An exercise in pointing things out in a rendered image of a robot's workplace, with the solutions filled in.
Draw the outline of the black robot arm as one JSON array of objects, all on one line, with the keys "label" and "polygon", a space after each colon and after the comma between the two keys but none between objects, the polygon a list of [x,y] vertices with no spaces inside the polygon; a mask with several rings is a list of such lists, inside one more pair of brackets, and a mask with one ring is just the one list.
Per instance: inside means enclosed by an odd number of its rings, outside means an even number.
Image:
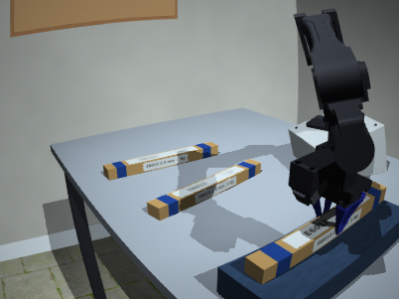
[{"label": "black robot arm", "polygon": [[361,111],[371,87],[365,62],[357,62],[343,43],[335,8],[312,16],[294,14],[294,18],[307,64],[314,67],[319,108],[324,110],[324,115],[306,124],[328,131],[329,136],[315,152],[290,162],[288,185],[297,201],[314,206],[327,186],[344,192],[355,185],[357,172],[373,160],[375,147]]}]

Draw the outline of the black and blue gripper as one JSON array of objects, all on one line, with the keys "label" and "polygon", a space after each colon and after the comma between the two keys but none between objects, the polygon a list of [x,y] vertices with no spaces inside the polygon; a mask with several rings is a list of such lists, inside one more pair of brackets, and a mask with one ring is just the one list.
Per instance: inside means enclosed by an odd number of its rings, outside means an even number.
[{"label": "black and blue gripper", "polygon": [[[340,234],[346,226],[351,215],[355,212],[361,202],[365,199],[366,193],[371,189],[372,180],[356,174],[355,185],[342,192],[332,186],[327,186],[320,196],[325,198],[323,214],[327,212],[332,203],[335,203],[335,230]],[[364,192],[363,192],[364,191]],[[313,205],[312,205],[313,206]],[[322,215],[320,199],[313,206],[316,216]]]}]

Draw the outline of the tan rectangular box with blue bands and white label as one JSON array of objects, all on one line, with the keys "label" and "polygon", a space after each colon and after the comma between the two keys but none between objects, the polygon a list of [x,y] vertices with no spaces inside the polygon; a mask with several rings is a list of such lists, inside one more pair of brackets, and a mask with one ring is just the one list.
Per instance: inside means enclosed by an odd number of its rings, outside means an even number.
[{"label": "tan rectangular box with blue bands and white label", "polygon": [[[387,187],[372,181],[365,199],[352,214],[343,233],[385,197]],[[245,257],[244,272],[261,285],[301,262],[339,234],[335,230],[335,207],[281,239]]]}]

